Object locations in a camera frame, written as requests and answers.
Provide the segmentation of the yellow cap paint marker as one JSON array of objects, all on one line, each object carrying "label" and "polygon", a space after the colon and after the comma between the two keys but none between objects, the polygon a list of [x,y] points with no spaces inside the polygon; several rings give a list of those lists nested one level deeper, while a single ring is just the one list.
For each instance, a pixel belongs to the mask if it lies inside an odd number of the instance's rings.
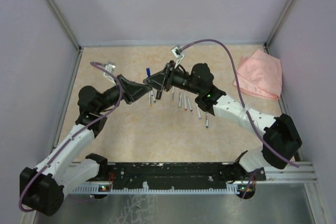
[{"label": "yellow cap paint marker", "polygon": [[152,95],[151,92],[149,92],[149,107],[152,106]]}]

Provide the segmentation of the small blue square cap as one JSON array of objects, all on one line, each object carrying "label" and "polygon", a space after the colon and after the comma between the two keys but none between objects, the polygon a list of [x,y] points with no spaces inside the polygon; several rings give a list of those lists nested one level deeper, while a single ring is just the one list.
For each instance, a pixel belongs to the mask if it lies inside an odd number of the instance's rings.
[{"label": "small blue square cap", "polygon": [[146,74],[147,74],[147,77],[151,76],[151,70],[150,70],[150,68],[146,68]]}]

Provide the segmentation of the lime cap white marker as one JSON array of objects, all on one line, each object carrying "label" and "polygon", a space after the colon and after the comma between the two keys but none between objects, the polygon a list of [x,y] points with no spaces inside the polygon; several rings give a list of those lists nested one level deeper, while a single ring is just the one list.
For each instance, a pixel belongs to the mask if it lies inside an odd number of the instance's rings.
[{"label": "lime cap white marker", "polygon": [[182,107],[182,90],[179,91],[178,107],[179,107],[179,109]]}]

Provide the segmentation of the pink cap paint marker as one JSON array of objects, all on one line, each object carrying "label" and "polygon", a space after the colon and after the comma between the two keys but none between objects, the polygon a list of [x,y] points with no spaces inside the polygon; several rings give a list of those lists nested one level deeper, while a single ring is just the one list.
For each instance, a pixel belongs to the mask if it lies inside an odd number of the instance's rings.
[{"label": "pink cap paint marker", "polygon": [[187,98],[185,91],[183,92],[183,102],[184,102],[184,110],[187,111]]}]

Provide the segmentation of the blue cap white marker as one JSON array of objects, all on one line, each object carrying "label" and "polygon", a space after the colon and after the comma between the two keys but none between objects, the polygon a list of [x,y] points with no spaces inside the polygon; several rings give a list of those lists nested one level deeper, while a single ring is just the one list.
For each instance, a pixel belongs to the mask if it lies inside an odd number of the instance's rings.
[{"label": "blue cap white marker", "polygon": [[189,110],[192,112],[192,111],[193,111],[193,108],[192,108],[192,105],[191,105],[191,101],[190,101],[190,99],[189,99],[188,96],[186,97],[186,99],[187,99],[188,108],[189,108]]}]

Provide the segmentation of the lilac cap paint marker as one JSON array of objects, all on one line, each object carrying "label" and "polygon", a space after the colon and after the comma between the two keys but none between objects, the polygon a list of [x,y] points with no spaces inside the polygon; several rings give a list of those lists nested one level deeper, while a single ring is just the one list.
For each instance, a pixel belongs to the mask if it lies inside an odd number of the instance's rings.
[{"label": "lilac cap paint marker", "polygon": [[197,111],[198,119],[201,120],[202,119],[202,115],[201,115],[201,111],[200,111],[200,109],[199,109],[198,106],[196,106],[196,111]]}]

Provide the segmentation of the black orange highlighter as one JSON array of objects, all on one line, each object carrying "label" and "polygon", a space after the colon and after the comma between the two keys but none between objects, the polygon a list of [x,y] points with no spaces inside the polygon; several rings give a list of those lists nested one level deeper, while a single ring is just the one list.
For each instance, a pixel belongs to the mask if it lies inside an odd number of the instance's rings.
[{"label": "black orange highlighter", "polygon": [[162,97],[162,91],[157,90],[155,98],[156,98],[157,100],[160,100],[161,97]]}]

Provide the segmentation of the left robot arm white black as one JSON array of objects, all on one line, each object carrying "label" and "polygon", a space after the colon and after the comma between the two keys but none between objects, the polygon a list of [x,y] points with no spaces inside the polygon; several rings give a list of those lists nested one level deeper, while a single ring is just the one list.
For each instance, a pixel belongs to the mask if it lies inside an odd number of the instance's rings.
[{"label": "left robot arm white black", "polygon": [[74,167],[74,158],[102,131],[108,114],[121,101],[131,104],[150,93],[151,87],[115,77],[116,86],[100,93],[92,86],[81,88],[78,94],[79,117],[67,137],[35,168],[26,167],[19,177],[19,208],[23,212],[39,211],[52,216],[64,199],[81,184],[108,177],[107,159],[90,154]]}]

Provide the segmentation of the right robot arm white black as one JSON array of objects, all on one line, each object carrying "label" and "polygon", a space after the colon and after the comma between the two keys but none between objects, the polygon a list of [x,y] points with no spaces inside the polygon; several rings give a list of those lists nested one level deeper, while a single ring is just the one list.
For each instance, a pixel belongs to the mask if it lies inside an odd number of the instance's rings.
[{"label": "right robot arm white black", "polygon": [[213,116],[226,118],[254,133],[262,146],[242,153],[236,159],[235,175],[248,179],[255,170],[266,166],[284,169],[296,167],[292,158],[302,146],[302,140],[292,118],[287,114],[274,116],[244,107],[213,84],[214,76],[206,63],[197,63],[191,73],[178,70],[170,61],[163,70],[144,79],[157,92],[172,87],[196,94],[195,102],[200,110]]}]

